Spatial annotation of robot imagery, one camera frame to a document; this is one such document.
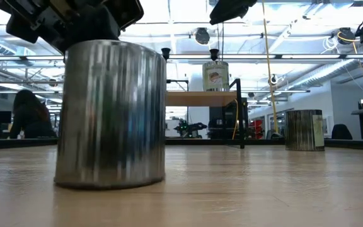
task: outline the wooden shelf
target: wooden shelf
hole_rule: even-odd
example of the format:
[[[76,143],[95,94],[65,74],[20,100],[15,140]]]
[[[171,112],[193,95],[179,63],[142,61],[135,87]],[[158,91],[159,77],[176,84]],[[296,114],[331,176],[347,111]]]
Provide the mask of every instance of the wooden shelf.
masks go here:
[[[168,91],[167,107],[224,107],[236,99],[236,91]]]

